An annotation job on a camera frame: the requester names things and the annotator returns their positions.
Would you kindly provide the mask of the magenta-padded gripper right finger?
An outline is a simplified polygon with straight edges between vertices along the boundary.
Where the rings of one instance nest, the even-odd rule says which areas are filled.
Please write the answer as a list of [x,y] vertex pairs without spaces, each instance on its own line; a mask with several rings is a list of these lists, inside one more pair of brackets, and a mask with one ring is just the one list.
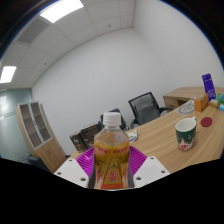
[[157,181],[170,172],[155,157],[147,157],[137,148],[131,146],[128,164],[128,186],[140,188]]

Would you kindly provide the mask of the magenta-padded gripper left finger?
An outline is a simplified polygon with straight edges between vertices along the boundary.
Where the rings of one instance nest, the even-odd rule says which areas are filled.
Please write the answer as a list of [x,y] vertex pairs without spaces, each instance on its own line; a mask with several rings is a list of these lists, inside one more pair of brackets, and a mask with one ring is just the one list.
[[94,149],[88,149],[76,159],[67,159],[55,175],[78,186],[93,188],[95,186]]

